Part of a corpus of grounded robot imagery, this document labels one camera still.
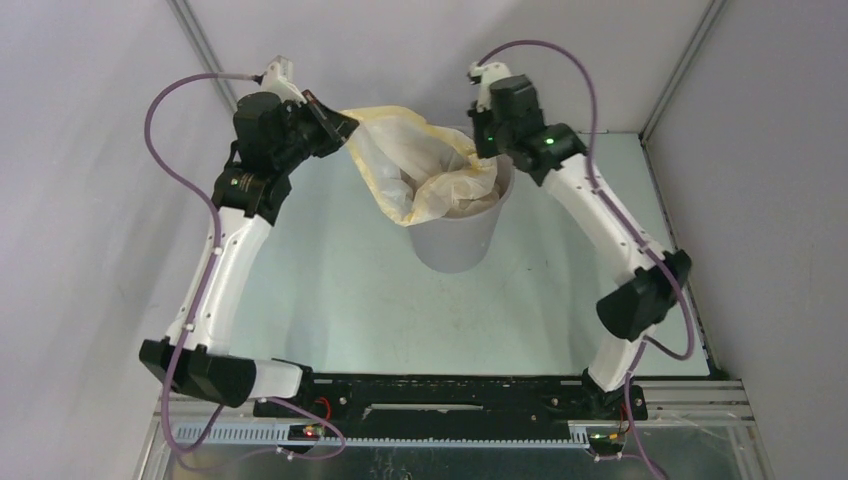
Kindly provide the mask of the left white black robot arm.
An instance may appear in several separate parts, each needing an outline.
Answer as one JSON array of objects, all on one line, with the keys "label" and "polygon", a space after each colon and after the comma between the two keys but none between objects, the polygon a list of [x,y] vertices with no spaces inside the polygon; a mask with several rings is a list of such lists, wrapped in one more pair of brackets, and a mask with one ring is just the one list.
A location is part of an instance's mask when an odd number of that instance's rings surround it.
[{"label": "left white black robot arm", "polygon": [[303,95],[301,101],[283,100],[259,92],[237,104],[236,138],[207,201],[213,217],[204,258],[168,332],[144,341],[139,351],[166,392],[227,407],[277,397],[297,417],[315,406],[316,390],[302,380],[310,368],[230,352],[241,295],[291,191],[292,172],[307,159],[337,152],[359,126],[310,91]]}]

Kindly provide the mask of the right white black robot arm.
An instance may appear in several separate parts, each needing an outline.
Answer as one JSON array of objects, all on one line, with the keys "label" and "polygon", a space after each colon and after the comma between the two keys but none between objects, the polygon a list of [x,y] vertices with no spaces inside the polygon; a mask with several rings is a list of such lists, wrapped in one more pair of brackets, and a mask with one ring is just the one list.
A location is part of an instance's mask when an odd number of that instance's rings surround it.
[{"label": "right white black robot arm", "polygon": [[549,124],[525,75],[500,64],[469,75],[478,94],[467,111],[476,151],[508,156],[574,218],[606,260],[616,288],[596,303],[606,333],[581,378],[585,411],[606,418],[616,411],[643,340],[677,305],[692,261],[670,252],[642,230],[590,163],[590,149],[564,123]]}]

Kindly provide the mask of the translucent cream trash bag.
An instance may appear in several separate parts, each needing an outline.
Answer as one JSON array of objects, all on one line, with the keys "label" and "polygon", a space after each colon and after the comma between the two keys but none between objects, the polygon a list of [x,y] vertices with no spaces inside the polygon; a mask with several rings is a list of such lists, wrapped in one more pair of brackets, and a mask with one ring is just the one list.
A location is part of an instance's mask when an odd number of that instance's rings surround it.
[{"label": "translucent cream trash bag", "polygon": [[401,106],[347,109],[359,122],[346,142],[377,206],[410,227],[481,213],[505,195],[494,157],[480,158],[465,132]]}]

